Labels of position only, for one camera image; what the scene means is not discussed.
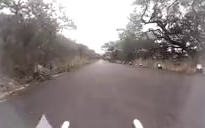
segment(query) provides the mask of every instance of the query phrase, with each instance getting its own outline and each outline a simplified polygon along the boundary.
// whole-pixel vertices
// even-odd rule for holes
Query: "road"
[[[205,76],[98,61],[0,104],[0,128],[205,128]]]

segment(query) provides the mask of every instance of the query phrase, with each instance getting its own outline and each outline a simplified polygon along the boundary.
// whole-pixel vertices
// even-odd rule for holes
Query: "foliage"
[[[58,61],[95,56],[87,46],[60,34],[77,27],[55,1],[0,0],[0,17],[1,67],[16,78],[35,77],[39,65],[52,70]]]
[[[125,60],[205,57],[205,0],[136,0],[133,5],[115,45],[122,45]]]

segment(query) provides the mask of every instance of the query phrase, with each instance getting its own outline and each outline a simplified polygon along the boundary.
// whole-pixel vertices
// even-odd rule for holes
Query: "rock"
[[[157,65],[157,68],[158,68],[158,69],[163,69],[163,66],[162,66],[161,64],[158,64],[158,65]]]

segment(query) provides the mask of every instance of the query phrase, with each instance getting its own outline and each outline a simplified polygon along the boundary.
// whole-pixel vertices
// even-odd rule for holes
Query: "overcast sky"
[[[103,43],[117,40],[117,28],[125,28],[133,0],[60,0],[78,29],[65,36],[101,53]]]

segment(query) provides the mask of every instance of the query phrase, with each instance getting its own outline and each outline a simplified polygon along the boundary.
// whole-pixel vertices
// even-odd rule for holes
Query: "roadside vegetation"
[[[136,0],[119,40],[105,43],[110,61],[193,73],[205,66],[205,0]]]
[[[96,59],[93,50],[62,34],[67,29],[77,26],[56,1],[0,0],[0,92]]]

